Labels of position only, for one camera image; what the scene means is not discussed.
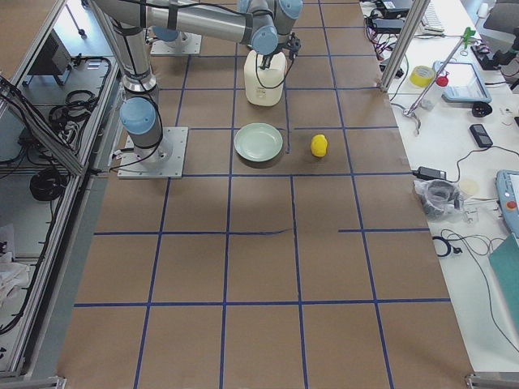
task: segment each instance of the yellow object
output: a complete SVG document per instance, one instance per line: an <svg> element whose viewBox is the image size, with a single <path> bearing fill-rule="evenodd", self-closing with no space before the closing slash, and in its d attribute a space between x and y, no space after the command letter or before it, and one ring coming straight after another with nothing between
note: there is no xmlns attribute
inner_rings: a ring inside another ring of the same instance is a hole
<svg viewBox="0 0 519 389"><path fill-rule="evenodd" d="M310 150L313 156L325 156L327 148L328 140L324 135L318 134L311 139Z"/></svg>
<svg viewBox="0 0 519 389"><path fill-rule="evenodd" d="M435 76L435 71L430 67L416 66L409 76L409 81L417 87L424 88L431 83Z"/></svg>

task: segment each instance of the red cap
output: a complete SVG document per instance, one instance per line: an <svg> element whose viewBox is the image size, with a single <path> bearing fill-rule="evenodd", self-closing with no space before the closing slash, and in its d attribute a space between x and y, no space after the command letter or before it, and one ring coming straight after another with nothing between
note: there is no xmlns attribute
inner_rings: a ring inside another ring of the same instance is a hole
<svg viewBox="0 0 519 389"><path fill-rule="evenodd" d="M439 87L446 87L448 84L448 78L446 75L441 75L436 79L436 84L438 84Z"/></svg>

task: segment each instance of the yellow lemon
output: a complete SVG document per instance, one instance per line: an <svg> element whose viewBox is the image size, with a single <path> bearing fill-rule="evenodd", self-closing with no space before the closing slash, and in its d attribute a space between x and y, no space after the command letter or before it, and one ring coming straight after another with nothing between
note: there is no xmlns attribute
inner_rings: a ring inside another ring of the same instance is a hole
<svg viewBox="0 0 519 389"><path fill-rule="evenodd" d="M318 134L311 139L310 150L312 155L322 157L326 155L328 141L322 134Z"/></svg>

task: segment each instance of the device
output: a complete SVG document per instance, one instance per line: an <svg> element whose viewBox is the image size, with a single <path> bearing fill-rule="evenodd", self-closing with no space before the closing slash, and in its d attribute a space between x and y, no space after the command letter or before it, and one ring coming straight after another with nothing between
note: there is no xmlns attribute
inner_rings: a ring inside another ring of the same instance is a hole
<svg viewBox="0 0 519 389"><path fill-rule="evenodd" d="M367 25L377 34L399 34L404 27L404 20L368 18Z"/></svg>
<svg viewBox="0 0 519 389"><path fill-rule="evenodd" d="M443 170L425 168L420 166L418 169L413 170L413 175L416 178L424 181L430 180L447 180L447 173Z"/></svg>
<svg viewBox="0 0 519 389"><path fill-rule="evenodd" d="M442 35L444 33L444 25L438 19L438 15L436 14L436 10L432 2L429 2L419 27L420 31L427 35Z"/></svg>
<svg viewBox="0 0 519 389"><path fill-rule="evenodd" d="M483 127L483 124L473 124L469 128L479 147L489 148L494 144L490 136L488 136L487 130Z"/></svg>
<svg viewBox="0 0 519 389"><path fill-rule="evenodd" d="M413 5L412 0L376 0L376 9L384 19L400 19L406 17Z"/></svg>
<svg viewBox="0 0 519 389"><path fill-rule="evenodd" d="M515 40L512 43L512 47L506 53L497 50L492 54L488 46L484 43L470 46L474 56L478 59L479 65L484 71L497 71L501 66L506 66L513 61L517 53L519 53L519 27L513 29L513 35L515 35Z"/></svg>
<svg viewBox="0 0 519 389"><path fill-rule="evenodd" d="M516 236L519 236L519 172L500 170L495 178L495 187L500 200L501 211L506 225Z"/></svg>
<svg viewBox="0 0 519 389"><path fill-rule="evenodd" d="M63 75L71 64L71 55L58 34L52 30L28 75Z"/></svg>
<svg viewBox="0 0 519 389"><path fill-rule="evenodd" d="M435 61L433 69L438 71L443 61ZM448 72L448 85L444 89L444 98L452 103L490 103L492 97L473 62L449 62L445 67Z"/></svg>

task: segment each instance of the power adapter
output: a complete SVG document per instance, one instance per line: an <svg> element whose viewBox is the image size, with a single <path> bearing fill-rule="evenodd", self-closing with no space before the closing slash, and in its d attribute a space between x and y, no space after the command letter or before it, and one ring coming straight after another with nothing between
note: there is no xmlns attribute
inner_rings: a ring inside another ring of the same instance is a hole
<svg viewBox="0 0 519 389"><path fill-rule="evenodd" d="M442 170L425 168L420 166L417 170L413 170L413 175L424 181L445 180L447 181L447 173Z"/></svg>

